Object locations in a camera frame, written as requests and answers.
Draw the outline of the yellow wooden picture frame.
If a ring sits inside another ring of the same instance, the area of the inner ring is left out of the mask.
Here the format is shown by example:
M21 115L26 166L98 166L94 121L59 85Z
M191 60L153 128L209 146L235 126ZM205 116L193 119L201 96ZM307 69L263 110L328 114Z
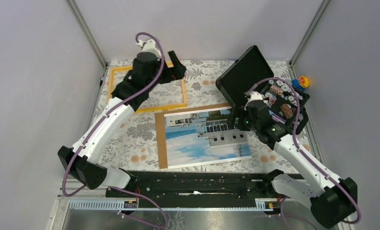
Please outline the yellow wooden picture frame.
M107 98L109 101L111 93L116 85L120 83L129 70L132 69L131 65L111 67L108 70L109 77L107 83ZM188 105L185 80L175 80L170 83L158 84L150 92L149 97L145 100L136 112L153 112L168 109L184 108Z

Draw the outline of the building and sky photo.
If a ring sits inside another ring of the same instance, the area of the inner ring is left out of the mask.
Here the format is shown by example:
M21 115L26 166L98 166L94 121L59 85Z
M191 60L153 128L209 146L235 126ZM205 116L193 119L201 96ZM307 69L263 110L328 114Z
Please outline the building and sky photo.
M192 108L163 115L160 132L167 169L176 169L251 158L247 134L237 124L229 127L230 106Z

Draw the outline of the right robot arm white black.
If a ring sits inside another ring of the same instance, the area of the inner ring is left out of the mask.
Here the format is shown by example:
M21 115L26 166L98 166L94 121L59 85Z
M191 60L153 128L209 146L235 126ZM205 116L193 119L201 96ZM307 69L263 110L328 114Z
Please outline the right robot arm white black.
M227 123L229 127L238 125L241 131L254 132L306 180L302 183L280 172L262 183L264 195L274 197L280 193L299 202L328 229L340 222L356 224L362 220L355 181L342 179L310 154L297 140L295 131L273 119L263 99L250 99L244 106L233 104Z

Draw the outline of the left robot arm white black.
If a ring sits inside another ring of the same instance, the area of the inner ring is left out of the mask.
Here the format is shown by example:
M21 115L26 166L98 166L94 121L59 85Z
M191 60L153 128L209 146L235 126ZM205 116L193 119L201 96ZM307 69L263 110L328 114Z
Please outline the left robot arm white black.
M62 190L66 190L67 177L78 180L83 187L117 187L124 197L135 192L135 183L121 169L100 165L100 156L120 126L128 121L149 97L158 84L179 81L184 78L186 67L175 51L168 52L170 63L147 51L140 52L132 62L124 79L113 90L107 105L93 125L71 147L62 146L58 157L65 169Z

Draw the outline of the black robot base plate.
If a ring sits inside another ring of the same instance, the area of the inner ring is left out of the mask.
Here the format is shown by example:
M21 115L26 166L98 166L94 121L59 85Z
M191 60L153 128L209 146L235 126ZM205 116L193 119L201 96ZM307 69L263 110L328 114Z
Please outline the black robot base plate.
M126 186L161 208L253 208L256 199L279 195L266 173L130 171Z

